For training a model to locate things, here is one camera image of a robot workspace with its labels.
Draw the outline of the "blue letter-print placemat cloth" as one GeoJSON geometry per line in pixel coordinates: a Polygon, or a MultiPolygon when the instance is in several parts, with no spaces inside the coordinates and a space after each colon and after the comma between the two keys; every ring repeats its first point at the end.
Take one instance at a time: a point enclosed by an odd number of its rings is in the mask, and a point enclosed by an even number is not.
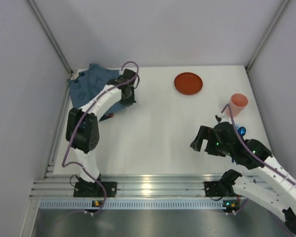
{"type": "Polygon", "coordinates": [[[72,105],[80,108],[96,97],[106,83],[119,77],[119,70],[110,70],[98,64],[90,64],[89,69],[79,73],[76,79],[69,79],[72,105]]]}

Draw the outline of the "red round plate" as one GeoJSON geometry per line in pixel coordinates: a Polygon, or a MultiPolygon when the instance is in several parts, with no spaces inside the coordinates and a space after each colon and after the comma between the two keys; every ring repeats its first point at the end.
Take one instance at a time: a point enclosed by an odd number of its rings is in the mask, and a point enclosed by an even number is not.
{"type": "Polygon", "coordinates": [[[175,77],[174,87],[183,95],[195,95],[203,88],[203,81],[195,73],[184,72],[175,77]]]}

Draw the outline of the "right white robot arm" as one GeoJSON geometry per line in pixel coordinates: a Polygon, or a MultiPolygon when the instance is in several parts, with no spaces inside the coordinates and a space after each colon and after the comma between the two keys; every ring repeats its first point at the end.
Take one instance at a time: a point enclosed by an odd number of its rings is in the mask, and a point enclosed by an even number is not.
{"type": "Polygon", "coordinates": [[[190,147],[200,151],[204,140],[207,141],[207,154],[231,157],[236,164],[244,166],[272,188],[267,190],[230,169],[219,180],[224,196],[239,195],[254,201],[275,214],[296,235],[296,180],[272,152],[258,140],[244,140],[234,125],[227,121],[214,127],[201,126],[190,147]]]}

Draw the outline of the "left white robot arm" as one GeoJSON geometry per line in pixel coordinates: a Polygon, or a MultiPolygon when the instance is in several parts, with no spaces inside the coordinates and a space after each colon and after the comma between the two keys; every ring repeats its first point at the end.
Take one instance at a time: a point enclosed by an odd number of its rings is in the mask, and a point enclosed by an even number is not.
{"type": "Polygon", "coordinates": [[[95,158],[95,148],[100,140],[99,120],[114,106],[128,107],[135,101],[134,82],[138,74],[124,69],[115,79],[87,104],[72,108],[68,113],[66,140],[69,142],[62,167],[76,164],[80,168],[79,181],[99,184],[100,171],[95,158]]]}

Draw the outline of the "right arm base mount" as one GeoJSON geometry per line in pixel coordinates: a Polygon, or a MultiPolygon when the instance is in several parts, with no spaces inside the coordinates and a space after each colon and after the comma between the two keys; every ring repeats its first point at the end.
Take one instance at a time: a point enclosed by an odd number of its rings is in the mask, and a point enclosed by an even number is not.
{"type": "Polygon", "coordinates": [[[232,186],[220,181],[206,181],[204,182],[205,196],[209,198],[214,197],[235,197],[232,186]]]}

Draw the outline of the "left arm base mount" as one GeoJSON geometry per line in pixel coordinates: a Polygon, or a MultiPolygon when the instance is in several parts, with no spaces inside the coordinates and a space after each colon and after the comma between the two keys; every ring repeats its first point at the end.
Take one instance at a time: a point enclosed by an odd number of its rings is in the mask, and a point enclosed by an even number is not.
{"type": "MultiPolygon", "coordinates": [[[[108,198],[115,197],[117,192],[116,182],[102,182],[101,184],[106,190],[108,198]]],[[[73,196],[75,198],[104,198],[105,193],[97,183],[82,180],[75,183],[73,196]]]]}

